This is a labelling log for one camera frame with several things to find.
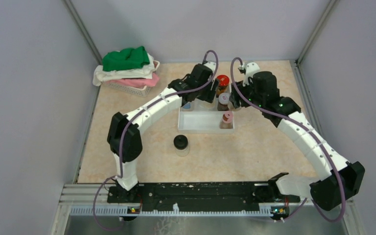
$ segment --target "black lid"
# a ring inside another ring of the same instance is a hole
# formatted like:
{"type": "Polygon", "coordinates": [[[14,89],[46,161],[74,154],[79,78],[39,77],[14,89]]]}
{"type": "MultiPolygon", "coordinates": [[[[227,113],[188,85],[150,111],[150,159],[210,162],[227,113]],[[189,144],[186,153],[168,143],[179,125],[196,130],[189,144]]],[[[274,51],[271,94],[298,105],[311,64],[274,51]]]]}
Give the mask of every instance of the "black lid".
{"type": "Polygon", "coordinates": [[[188,146],[188,138],[184,135],[178,135],[174,138],[174,146],[179,150],[186,149],[188,146]]]}

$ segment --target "white towel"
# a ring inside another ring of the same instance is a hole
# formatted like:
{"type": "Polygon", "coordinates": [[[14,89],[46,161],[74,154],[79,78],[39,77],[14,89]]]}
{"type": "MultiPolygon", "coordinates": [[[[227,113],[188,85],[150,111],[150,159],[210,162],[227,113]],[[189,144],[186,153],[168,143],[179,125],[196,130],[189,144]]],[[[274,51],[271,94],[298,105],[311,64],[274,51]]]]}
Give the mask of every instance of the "white towel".
{"type": "Polygon", "coordinates": [[[152,73],[156,71],[159,66],[159,62],[155,66],[153,63],[153,57],[148,53],[149,64],[144,65],[141,69],[133,70],[119,70],[119,71],[103,71],[103,66],[99,65],[94,70],[93,85],[100,86],[102,82],[119,80],[124,78],[146,78],[152,79],[152,73]]]}

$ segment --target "wicker basket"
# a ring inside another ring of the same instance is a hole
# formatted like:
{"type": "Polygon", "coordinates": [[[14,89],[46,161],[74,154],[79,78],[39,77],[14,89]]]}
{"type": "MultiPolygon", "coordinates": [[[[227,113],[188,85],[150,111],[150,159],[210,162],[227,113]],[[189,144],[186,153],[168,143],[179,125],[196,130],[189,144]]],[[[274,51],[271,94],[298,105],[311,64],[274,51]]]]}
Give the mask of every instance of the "wicker basket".
{"type": "MultiPolygon", "coordinates": [[[[155,73],[158,74],[159,65],[161,63],[159,63],[159,61],[154,61],[154,63],[155,63],[155,66],[156,66],[155,73]]],[[[117,84],[115,82],[102,82],[102,84],[106,87],[110,87],[110,88],[113,88],[113,89],[116,89],[116,90],[119,90],[119,91],[130,93],[130,94],[139,95],[139,96],[142,96],[142,97],[146,97],[149,94],[149,91],[151,89],[151,87],[149,87],[149,86],[144,86],[143,88],[135,88],[135,87],[129,87],[129,86],[117,84]]]]}

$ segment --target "black rail base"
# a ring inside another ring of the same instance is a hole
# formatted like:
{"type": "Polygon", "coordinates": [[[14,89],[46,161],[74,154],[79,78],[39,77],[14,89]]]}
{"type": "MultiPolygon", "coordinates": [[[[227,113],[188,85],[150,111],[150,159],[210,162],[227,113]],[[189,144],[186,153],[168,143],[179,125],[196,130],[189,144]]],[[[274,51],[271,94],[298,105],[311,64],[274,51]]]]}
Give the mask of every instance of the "black rail base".
{"type": "Polygon", "coordinates": [[[108,203],[143,203],[143,210],[181,212],[259,211],[259,203],[300,202],[298,196],[273,195],[268,182],[139,183],[130,191],[109,188],[108,203]]]}

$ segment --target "white arm segment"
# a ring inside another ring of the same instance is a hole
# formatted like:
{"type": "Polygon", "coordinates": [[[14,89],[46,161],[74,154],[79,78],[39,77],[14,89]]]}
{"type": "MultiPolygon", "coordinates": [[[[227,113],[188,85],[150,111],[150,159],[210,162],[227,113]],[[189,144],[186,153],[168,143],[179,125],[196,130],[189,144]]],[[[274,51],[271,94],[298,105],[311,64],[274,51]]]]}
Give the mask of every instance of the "white arm segment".
{"type": "Polygon", "coordinates": [[[246,73],[243,79],[243,86],[249,85],[249,77],[253,77],[253,75],[260,71],[260,67],[254,61],[249,61],[244,63],[244,65],[238,66],[239,69],[246,69],[246,73]]]}
{"type": "MultiPolygon", "coordinates": [[[[146,104],[140,106],[139,108],[126,113],[128,115],[128,119],[130,120],[133,118],[138,112],[145,109],[145,112],[142,113],[139,117],[137,117],[132,123],[139,125],[138,129],[141,135],[151,126],[154,122],[162,118],[165,114],[171,112],[174,109],[178,109],[181,107],[182,98],[178,95],[173,95],[168,98],[165,98],[165,95],[171,94],[176,92],[174,89],[165,88],[162,93],[158,96],[153,98],[151,101],[147,102],[146,104]],[[153,103],[155,100],[161,99],[160,102],[156,103],[151,108],[147,108],[147,106],[153,103]]],[[[116,168],[117,174],[120,175],[120,158],[117,154],[113,154],[116,160],[116,168]]],[[[136,165],[138,163],[138,158],[134,159],[131,162],[123,163],[123,174],[122,178],[118,178],[117,181],[119,182],[120,186],[124,189],[129,191],[133,186],[138,183],[138,177],[136,175],[136,165]]]]}
{"type": "Polygon", "coordinates": [[[309,160],[318,175],[316,178],[308,178],[304,176],[285,175],[276,181],[281,194],[297,195],[302,197],[310,196],[309,184],[318,180],[324,180],[332,174],[332,167],[322,152],[319,144],[312,138],[309,132],[314,133],[326,148],[337,170],[340,171],[347,166],[348,160],[337,153],[331,146],[318,134],[318,132],[309,124],[305,115],[300,112],[294,112],[289,115],[291,119],[300,122],[309,129],[308,132],[298,125],[282,119],[278,125],[278,129],[285,133],[295,145],[300,149],[303,155],[309,160]]]}

